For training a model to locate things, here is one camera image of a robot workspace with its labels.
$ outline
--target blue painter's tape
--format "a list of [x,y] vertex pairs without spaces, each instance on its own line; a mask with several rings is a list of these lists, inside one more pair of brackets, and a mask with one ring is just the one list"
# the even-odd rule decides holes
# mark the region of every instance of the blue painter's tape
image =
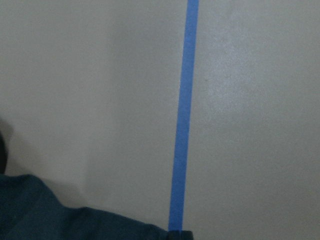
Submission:
[[188,0],[172,172],[169,231],[182,231],[199,0]]

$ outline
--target cloth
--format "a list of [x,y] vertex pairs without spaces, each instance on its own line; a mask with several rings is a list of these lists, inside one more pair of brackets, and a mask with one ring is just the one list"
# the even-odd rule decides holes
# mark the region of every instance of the cloth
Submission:
[[165,240],[167,232],[114,213],[68,208],[33,175],[0,174],[0,240]]
[[4,174],[7,165],[7,151],[5,146],[5,141],[0,132],[0,174]]

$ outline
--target jacket sleeve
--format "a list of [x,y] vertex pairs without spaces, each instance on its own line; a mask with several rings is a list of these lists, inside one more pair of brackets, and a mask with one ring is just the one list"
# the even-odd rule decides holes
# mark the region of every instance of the jacket sleeve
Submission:
[[33,175],[0,174],[0,239],[165,240],[151,224],[88,207],[68,208]]

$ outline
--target blue tape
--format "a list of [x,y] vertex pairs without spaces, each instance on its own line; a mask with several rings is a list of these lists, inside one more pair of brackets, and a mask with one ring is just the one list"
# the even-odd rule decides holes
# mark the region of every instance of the blue tape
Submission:
[[188,0],[172,172],[169,231],[182,231],[199,0]]

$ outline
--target wall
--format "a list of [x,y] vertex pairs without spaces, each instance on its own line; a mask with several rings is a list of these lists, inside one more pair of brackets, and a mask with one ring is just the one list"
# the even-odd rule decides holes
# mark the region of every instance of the wall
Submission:
[[[167,228],[186,1],[2,0],[6,174]],[[201,0],[185,229],[320,237],[320,1]]]

